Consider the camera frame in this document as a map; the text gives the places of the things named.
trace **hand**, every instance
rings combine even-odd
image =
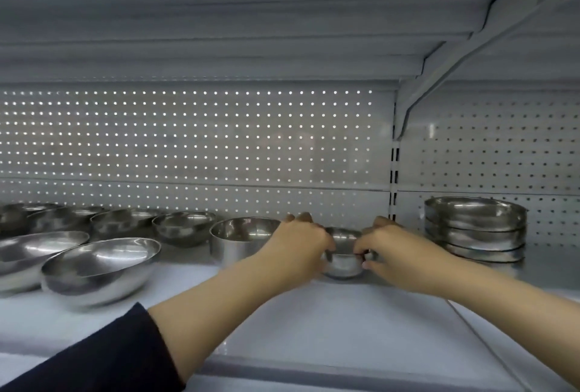
[[[404,230],[392,220],[378,216],[365,230],[354,252],[374,250],[384,263],[366,261],[364,266],[388,283],[407,291],[445,297],[446,286],[464,261],[428,239]]]
[[[255,257],[282,278],[284,292],[323,271],[326,262],[321,259],[322,254],[335,247],[332,237],[321,225],[313,223],[310,213],[302,213],[298,218],[288,215]]]

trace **sleeve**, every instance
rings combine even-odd
[[[182,391],[167,346],[141,304],[59,352],[0,392]]]

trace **right hand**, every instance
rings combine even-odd
[[[384,261],[366,261],[365,268],[398,288],[445,297],[446,285],[463,260],[381,216],[375,219],[372,229],[365,231],[356,242],[354,253],[373,250]]]

